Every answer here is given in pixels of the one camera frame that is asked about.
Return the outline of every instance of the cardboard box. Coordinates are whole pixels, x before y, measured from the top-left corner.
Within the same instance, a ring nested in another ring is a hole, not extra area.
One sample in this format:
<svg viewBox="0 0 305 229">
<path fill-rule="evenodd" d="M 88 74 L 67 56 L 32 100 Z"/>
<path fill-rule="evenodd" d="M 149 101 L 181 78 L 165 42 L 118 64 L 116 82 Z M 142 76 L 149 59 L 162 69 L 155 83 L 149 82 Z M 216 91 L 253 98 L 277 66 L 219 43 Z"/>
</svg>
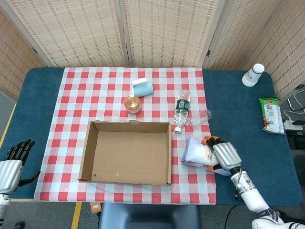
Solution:
<svg viewBox="0 0 305 229">
<path fill-rule="evenodd" d="M 101 203 L 90 203 L 90 208 L 92 213 L 98 213 L 102 211 L 102 204 Z"/>
<path fill-rule="evenodd" d="M 169 123 L 88 123 L 80 181 L 169 185 L 172 174 Z"/>
</svg>

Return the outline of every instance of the plastic water bottle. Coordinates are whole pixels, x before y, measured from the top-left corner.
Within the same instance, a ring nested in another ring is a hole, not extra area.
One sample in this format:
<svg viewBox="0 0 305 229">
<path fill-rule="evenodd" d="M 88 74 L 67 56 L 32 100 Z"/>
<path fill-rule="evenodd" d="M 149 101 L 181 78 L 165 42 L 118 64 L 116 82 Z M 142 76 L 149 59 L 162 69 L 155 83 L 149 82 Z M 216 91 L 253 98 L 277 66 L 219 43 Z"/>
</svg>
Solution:
<svg viewBox="0 0 305 229">
<path fill-rule="evenodd" d="M 191 101 L 190 91 L 180 91 L 175 112 L 175 133 L 180 134 L 189 114 Z"/>
</svg>

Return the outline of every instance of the bottle cap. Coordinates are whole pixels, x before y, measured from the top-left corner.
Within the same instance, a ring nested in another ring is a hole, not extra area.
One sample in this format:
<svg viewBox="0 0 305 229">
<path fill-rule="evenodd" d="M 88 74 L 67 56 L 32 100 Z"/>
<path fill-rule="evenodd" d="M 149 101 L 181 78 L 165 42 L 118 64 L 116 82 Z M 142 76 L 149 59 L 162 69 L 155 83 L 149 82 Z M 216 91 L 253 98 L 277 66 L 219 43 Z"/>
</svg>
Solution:
<svg viewBox="0 0 305 229">
<path fill-rule="evenodd" d="M 176 134 L 181 134 L 181 128 L 180 127 L 176 127 L 175 128 L 175 133 Z"/>
</svg>

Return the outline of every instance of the red and white checkered tablecloth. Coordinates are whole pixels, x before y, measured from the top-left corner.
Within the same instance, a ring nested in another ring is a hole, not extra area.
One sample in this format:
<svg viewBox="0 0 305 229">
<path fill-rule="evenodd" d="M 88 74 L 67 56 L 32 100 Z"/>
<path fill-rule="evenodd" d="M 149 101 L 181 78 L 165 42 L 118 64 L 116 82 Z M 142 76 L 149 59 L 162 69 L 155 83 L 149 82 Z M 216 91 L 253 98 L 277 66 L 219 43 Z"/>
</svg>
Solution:
<svg viewBox="0 0 305 229">
<path fill-rule="evenodd" d="M 123 100 L 131 82 L 146 77 L 153 95 L 141 98 L 136 116 Z M 190 113 L 206 109 L 201 68 L 66 68 L 34 198 L 48 201 L 123 202 L 146 204 L 215 204 L 214 173 L 181 165 L 185 140 L 210 135 L 209 126 L 185 126 L 175 134 L 174 112 L 181 89 L 190 90 Z M 172 184 L 169 186 L 83 183 L 77 180 L 86 136 L 92 120 L 170 122 L 172 124 Z"/>
</svg>

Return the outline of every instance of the table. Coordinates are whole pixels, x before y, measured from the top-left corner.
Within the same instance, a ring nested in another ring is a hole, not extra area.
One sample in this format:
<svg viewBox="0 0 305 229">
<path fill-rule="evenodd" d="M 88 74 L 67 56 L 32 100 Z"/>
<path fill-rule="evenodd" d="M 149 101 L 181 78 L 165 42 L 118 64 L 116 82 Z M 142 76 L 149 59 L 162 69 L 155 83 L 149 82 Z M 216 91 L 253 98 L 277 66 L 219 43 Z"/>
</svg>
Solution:
<svg viewBox="0 0 305 229">
<path fill-rule="evenodd" d="M 0 149 L 0 157 L 21 139 L 37 144 L 24 167 L 22 178 L 40 169 L 63 68 L 35 68 L 28 72 Z M 231 141 L 262 196 L 270 206 L 294 206 L 302 193 L 284 135 L 261 130 L 263 121 L 258 98 L 274 96 L 270 75 L 264 73 L 255 87 L 245 87 L 245 71 L 203 71 L 207 107 L 212 111 L 210 131 Z M 234 186 L 228 177 L 216 175 L 216 204 L 241 204 L 234 200 Z M 36 181 L 14 192 L 12 198 L 33 198 Z"/>
<path fill-rule="evenodd" d="M 152 95 L 141 97 L 142 110 L 129 114 L 124 99 L 133 80 L 146 77 Z M 179 92 L 191 93 L 191 110 L 206 109 L 201 68 L 65 68 L 34 199 L 143 204 L 215 204 L 216 183 L 211 171 L 180 163 L 189 137 L 209 136 L 209 126 L 174 132 Z M 89 121 L 169 122 L 171 129 L 171 185 L 130 185 L 79 182 L 79 171 Z"/>
</svg>

